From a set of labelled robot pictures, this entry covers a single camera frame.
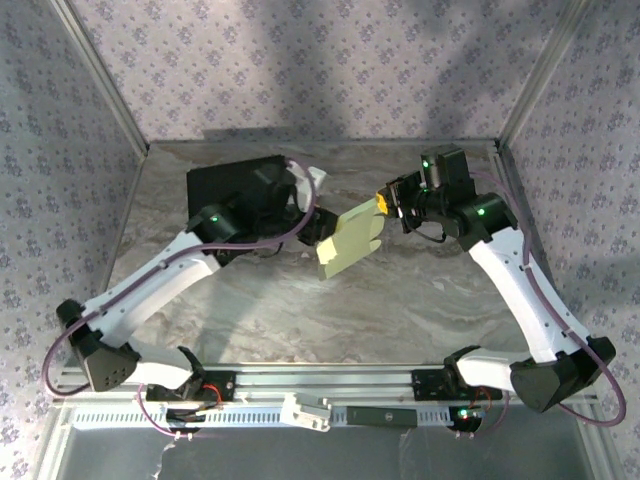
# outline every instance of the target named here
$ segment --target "gray marble table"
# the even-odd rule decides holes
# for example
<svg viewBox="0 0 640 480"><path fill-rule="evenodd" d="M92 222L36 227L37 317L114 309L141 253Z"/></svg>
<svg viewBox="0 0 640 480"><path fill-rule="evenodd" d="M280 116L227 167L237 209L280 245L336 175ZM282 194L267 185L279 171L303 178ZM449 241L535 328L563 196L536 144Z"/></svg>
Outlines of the gray marble table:
<svg viewBox="0 0 640 480"><path fill-rule="evenodd" d="M282 153L326 170L320 204L342 213L418 167L421 145L154 145L145 163L111 285L157 254L187 221L185 173ZM491 171L482 148L470 168ZM491 190L478 182L480 192ZM382 247L336 277L317 278L312 248L291 242L248 254L192 286L136 332L191 348L204 363L440 363L470 344L523 350L520 330L488 276L453 240L428 243L394 221Z"/></svg>

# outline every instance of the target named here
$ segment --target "marble surface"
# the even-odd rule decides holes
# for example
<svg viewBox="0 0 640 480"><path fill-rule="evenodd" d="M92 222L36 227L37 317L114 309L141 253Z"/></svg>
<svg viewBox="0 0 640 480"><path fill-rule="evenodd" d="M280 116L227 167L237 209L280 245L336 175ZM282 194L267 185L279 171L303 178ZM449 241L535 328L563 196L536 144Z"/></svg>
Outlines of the marble surface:
<svg viewBox="0 0 640 480"><path fill-rule="evenodd" d="M199 166L283 153L326 170L320 205L342 213L386 181L415 170L420 145L153 145L119 246L111 284L134 272L184 228L185 173ZM482 149L471 169L490 171ZM490 190L478 183L480 192ZM185 345L204 363L440 363L470 344L526 349L488 276L457 243L425 242L388 221L382 247L320 282L312 248L290 242L269 259L253 252L192 286L136 332Z"/></svg>

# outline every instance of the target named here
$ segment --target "yellow object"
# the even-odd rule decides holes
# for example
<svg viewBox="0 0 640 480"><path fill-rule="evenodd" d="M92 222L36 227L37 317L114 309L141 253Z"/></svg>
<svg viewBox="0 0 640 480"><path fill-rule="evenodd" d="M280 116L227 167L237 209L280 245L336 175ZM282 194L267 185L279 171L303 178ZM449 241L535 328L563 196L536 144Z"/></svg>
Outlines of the yellow object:
<svg viewBox="0 0 640 480"><path fill-rule="evenodd" d="M387 201L384 197L381 194L376 193L376 199L378 200L378 208L380 211L385 215L389 215L389 207L387 206Z"/></svg>
<svg viewBox="0 0 640 480"><path fill-rule="evenodd" d="M316 247L318 274L326 280L375 252L382 242L376 237L384 227L378 201L371 199L338 218L336 231Z"/></svg>

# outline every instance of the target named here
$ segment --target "white plastic clip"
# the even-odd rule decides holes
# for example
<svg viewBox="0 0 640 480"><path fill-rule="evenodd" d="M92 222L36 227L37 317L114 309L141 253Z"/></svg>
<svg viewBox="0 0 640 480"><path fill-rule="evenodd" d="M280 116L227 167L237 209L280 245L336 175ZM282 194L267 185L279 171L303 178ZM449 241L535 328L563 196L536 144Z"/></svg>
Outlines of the white plastic clip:
<svg viewBox="0 0 640 480"><path fill-rule="evenodd" d="M327 432L331 428L331 405L326 398L289 393L284 398L280 422L294 427Z"/></svg>

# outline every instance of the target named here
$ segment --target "purple floral pattern wall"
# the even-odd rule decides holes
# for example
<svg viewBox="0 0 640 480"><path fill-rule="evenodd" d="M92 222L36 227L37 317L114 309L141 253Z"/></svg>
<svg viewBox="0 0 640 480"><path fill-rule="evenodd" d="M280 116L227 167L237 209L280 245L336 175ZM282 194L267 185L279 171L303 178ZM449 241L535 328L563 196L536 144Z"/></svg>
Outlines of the purple floral pattern wall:
<svg viewBox="0 0 640 480"><path fill-rule="evenodd" d="M0 478L23 478L55 308L97 292L137 158L44 1L0 3L0 93Z"/></svg>
<svg viewBox="0 0 640 480"><path fill-rule="evenodd" d="M617 347L629 414L613 435L640 478L640 4L595 3L511 147L559 290Z"/></svg>
<svg viewBox="0 0 640 480"><path fill-rule="evenodd" d="M562 0L75 0L148 141L491 138Z"/></svg>

